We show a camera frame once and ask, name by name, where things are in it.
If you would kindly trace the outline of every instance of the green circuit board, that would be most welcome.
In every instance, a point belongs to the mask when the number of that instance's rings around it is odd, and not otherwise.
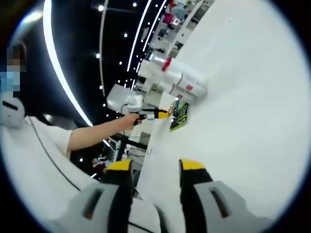
[[[173,103],[172,120],[170,131],[174,131],[187,124],[188,119],[188,103],[176,100]]]

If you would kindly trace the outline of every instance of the white shirt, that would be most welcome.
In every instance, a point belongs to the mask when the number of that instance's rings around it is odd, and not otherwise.
[[[97,182],[70,162],[67,146],[71,131],[30,119],[51,159],[75,186],[83,189]],[[7,174],[22,202],[41,223],[60,217],[79,191],[51,162],[28,117],[20,128],[0,125],[0,131]]]

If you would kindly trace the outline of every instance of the dark ceiling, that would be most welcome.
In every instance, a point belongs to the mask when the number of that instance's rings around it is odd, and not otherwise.
[[[103,74],[106,95],[112,86],[121,82],[131,87],[130,79],[137,79],[137,67],[144,43],[140,42],[143,30],[150,27],[164,0],[152,0],[139,32],[131,68],[126,72],[130,52],[139,21],[148,0],[110,0],[103,33]],[[117,114],[103,107],[105,98],[101,85],[99,59],[99,33],[102,13],[101,0],[53,0],[52,33],[58,60],[81,108],[93,124],[116,118]],[[63,90],[52,67],[43,34],[42,19],[25,38],[27,71],[21,78],[21,98],[31,115],[47,113],[62,115],[84,123]]]

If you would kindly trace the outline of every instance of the white table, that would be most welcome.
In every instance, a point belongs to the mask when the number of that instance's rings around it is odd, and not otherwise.
[[[217,0],[177,60],[208,81],[208,96],[190,106],[185,127],[170,133],[170,119],[155,122],[139,193],[169,232],[184,232],[178,160],[191,158],[252,213],[278,218],[310,161],[310,73],[295,36],[267,2]],[[159,107],[173,100],[163,94]]]

